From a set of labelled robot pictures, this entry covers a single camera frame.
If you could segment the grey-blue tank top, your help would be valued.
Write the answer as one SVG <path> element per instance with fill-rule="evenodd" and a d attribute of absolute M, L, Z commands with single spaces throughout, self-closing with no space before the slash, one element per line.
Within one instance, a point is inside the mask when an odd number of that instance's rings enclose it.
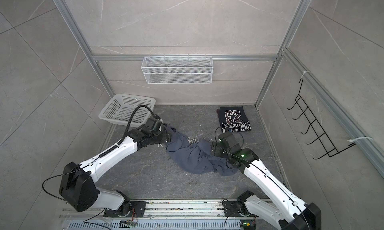
<path fill-rule="evenodd" d="M 167 153 L 184 171 L 197 175 L 212 172 L 223 177 L 239 171 L 231 168 L 226 159 L 211 155 L 211 142 L 195 139 L 190 143 L 190 139 L 175 128 L 166 125 L 164 128 L 171 135 L 171 141 L 166 143 Z"/>

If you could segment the navy red-trimmed tank top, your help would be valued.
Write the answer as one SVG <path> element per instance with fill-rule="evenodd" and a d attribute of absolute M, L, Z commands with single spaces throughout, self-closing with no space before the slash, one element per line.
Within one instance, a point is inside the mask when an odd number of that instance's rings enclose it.
<path fill-rule="evenodd" d="M 252 129 L 243 106 L 220 107 L 217 115 L 222 132 L 246 132 Z"/>

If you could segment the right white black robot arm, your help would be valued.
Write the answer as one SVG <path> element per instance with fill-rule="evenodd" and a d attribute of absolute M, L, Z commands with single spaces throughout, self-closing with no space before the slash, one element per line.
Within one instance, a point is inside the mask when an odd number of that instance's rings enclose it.
<path fill-rule="evenodd" d="M 270 199 L 261 200 L 256 194 L 246 191 L 237 198 L 236 213 L 242 216 L 254 215 L 278 230 L 320 230 L 322 213 L 320 208 L 293 194 L 264 165 L 259 157 L 248 148 L 238 144 L 230 147 L 223 141 L 213 142 L 211 154 L 223 157 L 252 180 Z"/>

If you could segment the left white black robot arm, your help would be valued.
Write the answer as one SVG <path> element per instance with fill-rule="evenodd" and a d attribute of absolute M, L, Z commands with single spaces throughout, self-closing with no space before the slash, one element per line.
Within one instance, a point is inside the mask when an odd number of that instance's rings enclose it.
<path fill-rule="evenodd" d="M 90 208 L 109 209 L 120 217 L 131 211 L 131 200 L 121 191 L 109 191 L 96 187 L 96 182 L 124 158 L 149 145 L 163 144 L 171 140 L 158 115 L 151 116 L 145 124 L 125 133 L 123 139 L 102 153 L 80 164 L 71 162 L 64 168 L 60 195 L 77 212 Z"/>

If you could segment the white plastic laundry basket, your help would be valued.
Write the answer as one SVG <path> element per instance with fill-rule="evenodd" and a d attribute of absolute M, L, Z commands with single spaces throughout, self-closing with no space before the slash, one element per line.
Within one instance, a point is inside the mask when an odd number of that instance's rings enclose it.
<path fill-rule="evenodd" d="M 155 103 L 156 100 L 151 97 L 116 94 L 101 110 L 99 119 L 111 124 L 126 126 L 132 112 L 137 106 L 146 105 L 153 110 Z"/>

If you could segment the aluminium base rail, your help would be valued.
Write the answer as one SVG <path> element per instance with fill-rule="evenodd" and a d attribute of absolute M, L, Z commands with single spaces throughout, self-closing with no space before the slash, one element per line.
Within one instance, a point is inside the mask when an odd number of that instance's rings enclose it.
<path fill-rule="evenodd" d="M 307 229 L 307 204 L 289 200 L 288 213 L 270 200 L 251 196 L 232 200 L 134 200 L 127 216 L 111 210 L 83 213 L 66 206 L 58 216 L 61 230 L 268 230 Z"/>

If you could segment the aluminium frame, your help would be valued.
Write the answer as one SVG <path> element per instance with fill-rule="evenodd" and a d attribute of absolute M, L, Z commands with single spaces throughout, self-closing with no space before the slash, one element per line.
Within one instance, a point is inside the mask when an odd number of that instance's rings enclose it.
<path fill-rule="evenodd" d="M 79 44 L 81 50 L 84 52 L 86 59 L 90 63 L 92 69 L 95 71 L 96 75 L 100 79 L 103 87 L 107 90 L 109 96 L 114 95 L 111 85 L 109 84 L 106 76 L 98 65 L 99 61 L 141 61 L 146 55 L 145 54 L 101 54 L 93 55 L 90 49 L 89 44 L 87 43 L 85 37 L 81 33 L 73 15 L 71 14 L 65 0 L 53 0 L 57 9 L 59 10 L 61 16 L 63 17 L 65 23 L 69 27 L 71 33 L 75 37 L 75 40 Z M 310 0 L 301 0 L 299 7 L 295 12 L 293 21 L 288 28 L 288 32 L 284 37 L 283 44 L 278 50 L 277 54 L 158 54 L 154 57 L 160 59 L 197 59 L 203 58 L 206 59 L 210 57 L 212 60 L 218 61 L 272 61 L 273 64 L 267 75 L 266 81 L 263 84 L 262 90 L 259 97 L 255 102 L 255 106 L 258 107 L 261 105 L 264 96 L 266 95 L 267 89 L 270 87 L 273 77 L 277 73 L 278 67 L 280 66 L 282 59 L 287 59 L 291 65 L 298 70 L 301 74 L 300 83 L 305 82 L 315 93 L 329 112 L 334 116 L 334 118 L 339 122 L 343 129 L 347 132 L 350 137 L 355 138 L 360 150 L 366 156 L 366 158 L 371 162 L 375 169 L 379 172 L 380 175 L 384 174 L 384 155 L 381 153 L 380 147 L 374 142 L 374 140 L 369 139 L 367 133 L 361 128 L 361 126 L 352 118 L 352 116 L 346 112 L 346 110 L 337 102 L 337 100 L 331 95 L 331 93 L 326 90 L 326 88 L 319 82 L 319 80 L 308 71 L 307 67 L 298 59 L 296 55 L 291 51 L 288 45 L 294 38 L 294 33 L 297 31 L 299 22 L 304 17 L 304 12 L 309 7 Z"/>

